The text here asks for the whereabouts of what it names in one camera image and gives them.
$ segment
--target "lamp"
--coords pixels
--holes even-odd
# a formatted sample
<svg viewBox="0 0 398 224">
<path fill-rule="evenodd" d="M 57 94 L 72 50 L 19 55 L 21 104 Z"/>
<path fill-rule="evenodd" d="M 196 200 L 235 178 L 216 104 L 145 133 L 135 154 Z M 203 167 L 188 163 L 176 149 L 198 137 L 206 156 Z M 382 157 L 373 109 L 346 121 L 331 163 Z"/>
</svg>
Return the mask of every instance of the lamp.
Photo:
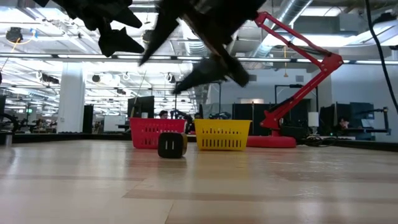
<svg viewBox="0 0 398 224">
<path fill-rule="evenodd" d="M 312 134 L 317 134 L 317 128 L 319 127 L 319 113 L 309 112 L 308 113 L 308 127 L 312 128 Z"/>
</svg>

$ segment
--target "small black block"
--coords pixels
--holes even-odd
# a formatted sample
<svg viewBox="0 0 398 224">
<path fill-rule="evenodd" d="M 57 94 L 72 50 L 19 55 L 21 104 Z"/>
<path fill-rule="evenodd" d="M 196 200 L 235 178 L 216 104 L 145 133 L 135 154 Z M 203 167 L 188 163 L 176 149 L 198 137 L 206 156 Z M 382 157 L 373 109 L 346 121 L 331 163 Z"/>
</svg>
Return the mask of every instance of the small black block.
<svg viewBox="0 0 398 224">
<path fill-rule="evenodd" d="M 187 151 L 187 135 L 180 133 L 162 133 L 159 136 L 157 153 L 166 159 L 179 159 Z"/>
</svg>

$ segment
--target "red basket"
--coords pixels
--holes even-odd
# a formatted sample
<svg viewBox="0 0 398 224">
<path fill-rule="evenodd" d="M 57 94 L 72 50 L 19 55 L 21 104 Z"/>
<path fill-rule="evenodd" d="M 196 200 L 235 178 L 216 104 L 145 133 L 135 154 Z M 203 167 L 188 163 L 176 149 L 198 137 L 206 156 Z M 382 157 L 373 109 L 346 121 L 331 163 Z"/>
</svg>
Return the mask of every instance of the red basket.
<svg viewBox="0 0 398 224">
<path fill-rule="evenodd" d="M 130 118 L 132 145 L 137 149 L 157 149 L 160 134 L 183 133 L 184 127 L 183 119 Z"/>
</svg>

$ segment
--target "red circular base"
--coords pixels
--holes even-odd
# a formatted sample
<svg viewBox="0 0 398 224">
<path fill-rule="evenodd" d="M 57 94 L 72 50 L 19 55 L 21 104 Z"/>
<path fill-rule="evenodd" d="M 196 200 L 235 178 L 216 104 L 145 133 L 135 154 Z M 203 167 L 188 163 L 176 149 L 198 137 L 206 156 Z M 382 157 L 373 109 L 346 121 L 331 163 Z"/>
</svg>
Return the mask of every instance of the red circular base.
<svg viewBox="0 0 398 224">
<path fill-rule="evenodd" d="M 294 148 L 296 140 L 285 136 L 249 136 L 247 147 Z"/>
</svg>

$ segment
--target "red robot arm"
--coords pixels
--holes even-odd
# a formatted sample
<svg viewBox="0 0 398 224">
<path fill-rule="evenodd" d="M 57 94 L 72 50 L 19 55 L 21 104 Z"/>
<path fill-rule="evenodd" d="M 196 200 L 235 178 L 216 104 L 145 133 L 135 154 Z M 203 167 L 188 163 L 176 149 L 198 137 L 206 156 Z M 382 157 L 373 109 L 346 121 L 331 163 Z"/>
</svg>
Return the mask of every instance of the red robot arm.
<svg viewBox="0 0 398 224">
<path fill-rule="evenodd" d="M 282 37 L 280 34 L 275 32 L 271 28 L 265 26 L 264 22 L 266 19 L 269 19 L 274 24 L 278 25 L 280 28 L 292 34 L 294 37 L 304 41 L 306 44 L 308 44 L 309 47 L 315 50 L 317 54 L 323 55 L 323 60 L 315 59 L 309 53 L 307 53 L 305 49 L 294 45 L 293 43 L 286 40 L 284 37 Z M 343 59 L 340 55 L 331 53 L 311 43 L 303 35 L 297 33 L 289 26 L 281 23 L 280 21 L 272 17 L 268 12 L 260 12 L 258 17 L 254 21 L 256 22 L 258 27 L 264 29 L 274 37 L 283 41 L 284 44 L 286 44 L 291 49 L 294 49 L 297 53 L 299 53 L 303 57 L 307 58 L 309 61 L 311 61 L 314 65 L 316 65 L 320 69 L 320 73 L 316 75 L 312 80 L 310 80 L 305 86 L 299 89 L 299 91 L 296 92 L 296 94 L 294 94 L 292 97 L 285 100 L 281 104 L 277 105 L 274 109 L 270 111 L 264 111 L 266 118 L 264 121 L 260 123 L 260 125 L 263 128 L 272 129 L 273 136 L 279 136 L 280 119 L 283 118 L 283 116 L 286 113 L 288 113 L 297 103 L 300 102 L 300 100 L 302 100 L 307 94 L 309 94 L 315 87 L 317 87 L 327 76 L 329 76 L 332 72 L 334 72 L 340 66 L 342 66 Z"/>
</svg>

